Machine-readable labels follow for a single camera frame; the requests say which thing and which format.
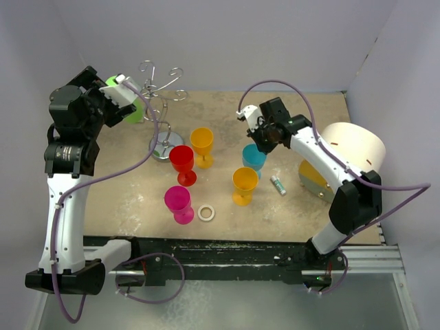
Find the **green plastic wine glass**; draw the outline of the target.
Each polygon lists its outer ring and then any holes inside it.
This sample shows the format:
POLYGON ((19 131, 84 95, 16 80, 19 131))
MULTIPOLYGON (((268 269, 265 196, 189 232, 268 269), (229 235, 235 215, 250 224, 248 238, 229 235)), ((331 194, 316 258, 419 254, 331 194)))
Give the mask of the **green plastic wine glass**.
POLYGON ((110 76, 105 81, 107 86, 102 88, 102 92, 116 103, 119 108, 124 109, 123 120, 129 124, 141 123, 144 121, 144 103, 123 82, 129 83, 137 92, 140 92, 140 87, 132 77, 125 76, 124 74, 110 76))

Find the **blue plastic wine glass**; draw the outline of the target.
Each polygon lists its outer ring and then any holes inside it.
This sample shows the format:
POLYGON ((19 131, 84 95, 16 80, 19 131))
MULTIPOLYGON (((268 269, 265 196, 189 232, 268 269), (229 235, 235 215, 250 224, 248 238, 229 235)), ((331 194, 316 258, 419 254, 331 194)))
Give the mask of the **blue plastic wine glass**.
POLYGON ((266 154, 260 152, 255 144, 248 144, 243 148, 243 165, 256 171, 259 179, 261 178, 261 169, 264 166, 266 159, 266 154))

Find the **orange wine glass front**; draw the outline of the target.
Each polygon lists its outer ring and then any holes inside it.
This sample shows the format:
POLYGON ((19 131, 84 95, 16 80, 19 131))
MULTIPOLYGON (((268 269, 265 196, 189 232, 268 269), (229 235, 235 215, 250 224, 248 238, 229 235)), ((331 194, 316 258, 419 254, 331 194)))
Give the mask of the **orange wine glass front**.
POLYGON ((252 193, 259 182, 257 172, 250 167, 238 168, 232 176, 232 181, 234 184, 233 202, 238 206, 248 205, 252 201, 252 193))

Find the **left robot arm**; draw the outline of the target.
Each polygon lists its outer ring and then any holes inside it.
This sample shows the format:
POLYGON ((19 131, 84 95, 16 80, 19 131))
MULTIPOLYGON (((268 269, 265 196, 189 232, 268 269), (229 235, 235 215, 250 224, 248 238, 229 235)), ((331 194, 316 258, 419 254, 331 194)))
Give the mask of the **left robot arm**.
POLYGON ((49 189, 47 233, 36 270, 25 276, 25 286, 54 294, 96 295, 109 271, 106 260, 119 250, 117 260, 127 270, 139 266, 141 252, 129 243, 107 243, 92 254, 83 250, 85 206, 99 153, 98 135, 135 112, 137 95, 124 86, 136 83, 118 74, 107 81, 87 66, 66 85, 53 90, 44 152, 49 189))

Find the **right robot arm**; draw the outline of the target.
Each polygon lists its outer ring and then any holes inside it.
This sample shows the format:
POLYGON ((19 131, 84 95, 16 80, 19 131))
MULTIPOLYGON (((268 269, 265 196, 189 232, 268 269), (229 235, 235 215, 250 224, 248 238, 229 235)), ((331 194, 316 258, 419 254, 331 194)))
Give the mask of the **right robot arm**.
POLYGON ((306 262, 314 269, 330 261, 330 253, 358 228, 382 213, 382 192, 376 189, 381 177, 374 170, 365 172, 350 162, 329 155, 328 144, 314 131, 312 122, 303 115, 290 116, 277 97, 259 106, 249 105, 236 117, 247 122, 247 136, 258 150, 271 153, 279 144, 299 153, 324 178, 335 193, 329 209, 329 222, 310 240, 306 262))

